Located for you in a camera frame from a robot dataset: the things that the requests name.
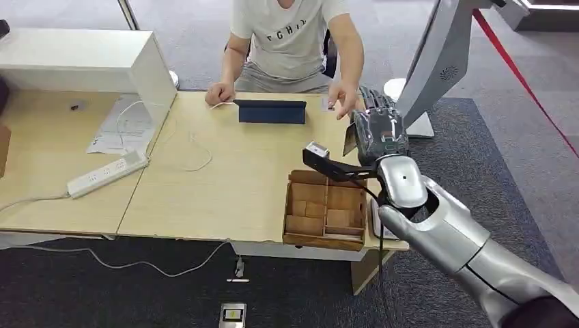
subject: man's left hand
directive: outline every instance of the man's left hand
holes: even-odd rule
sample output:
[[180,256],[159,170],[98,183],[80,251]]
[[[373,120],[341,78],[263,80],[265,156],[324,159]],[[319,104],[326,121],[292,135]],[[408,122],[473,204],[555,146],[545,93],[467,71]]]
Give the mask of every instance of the man's left hand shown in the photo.
[[328,106],[336,105],[340,100],[341,107],[338,110],[336,119],[341,120],[346,114],[351,113],[356,108],[358,102],[358,85],[337,81],[332,83],[328,93]]

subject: man's arm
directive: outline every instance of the man's arm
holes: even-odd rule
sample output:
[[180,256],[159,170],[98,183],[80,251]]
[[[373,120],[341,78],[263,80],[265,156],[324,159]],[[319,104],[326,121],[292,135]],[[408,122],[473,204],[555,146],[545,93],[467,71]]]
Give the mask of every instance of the man's arm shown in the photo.
[[343,83],[355,85],[362,77],[364,45],[349,14],[341,14],[329,22],[330,32],[340,55],[340,74]]
[[215,106],[235,98],[235,81],[241,75],[243,63],[249,50],[251,39],[242,39],[231,33],[221,64],[221,81],[213,83],[207,90],[205,101]]
[[330,32],[340,55],[341,81],[334,81],[328,94],[328,104],[340,100],[337,112],[340,120],[356,108],[358,83],[364,68],[364,46],[349,14],[338,14],[329,22]]
[[223,55],[221,82],[233,85],[239,78],[249,51],[250,41],[251,39],[242,39],[231,33]]

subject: document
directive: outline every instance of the document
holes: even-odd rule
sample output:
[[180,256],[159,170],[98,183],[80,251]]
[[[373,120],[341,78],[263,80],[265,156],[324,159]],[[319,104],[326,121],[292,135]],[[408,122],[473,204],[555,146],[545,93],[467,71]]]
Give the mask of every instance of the document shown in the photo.
[[136,103],[139,101],[140,99],[133,95],[118,98],[87,148],[87,153],[125,154],[131,150],[146,152],[155,128],[145,105],[142,102]]

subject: gray carpet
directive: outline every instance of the gray carpet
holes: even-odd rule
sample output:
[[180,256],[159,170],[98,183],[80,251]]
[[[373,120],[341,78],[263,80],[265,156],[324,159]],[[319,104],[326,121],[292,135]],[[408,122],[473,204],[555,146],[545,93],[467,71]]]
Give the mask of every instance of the gray carpet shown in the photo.
[[[471,208],[495,240],[561,277],[490,132],[471,99],[446,98],[431,111],[437,137],[412,142],[424,174]],[[65,239],[104,260],[149,260],[171,272],[193,266],[215,244],[121,238]],[[384,327],[375,278],[351,295],[347,262],[247,258],[250,284],[226,284],[228,247],[197,272],[168,279],[149,268],[112,271],[88,254],[0,252],[0,327],[216,327],[220,303],[248,304],[248,327]],[[489,327],[473,301],[418,254],[398,253],[385,288],[396,327]]]

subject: floor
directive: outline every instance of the floor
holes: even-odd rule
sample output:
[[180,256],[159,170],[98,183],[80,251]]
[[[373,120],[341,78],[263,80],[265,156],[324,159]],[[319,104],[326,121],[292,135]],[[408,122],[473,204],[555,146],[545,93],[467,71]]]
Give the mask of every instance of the floor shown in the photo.
[[[0,0],[13,27],[126,29],[114,0]],[[432,0],[350,0],[365,43],[362,83],[381,88],[404,77]],[[182,87],[204,88],[219,77],[231,0],[132,0],[142,29],[156,32]],[[484,15],[555,123],[579,149],[579,34],[516,33],[494,10]],[[476,23],[467,76],[448,94],[471,98],[507,173],[565,279],[579,288],[579,159],[532,102]],[[472,186],[483,184],[472,180]],[[488,204],[488,215],[494,213]]]

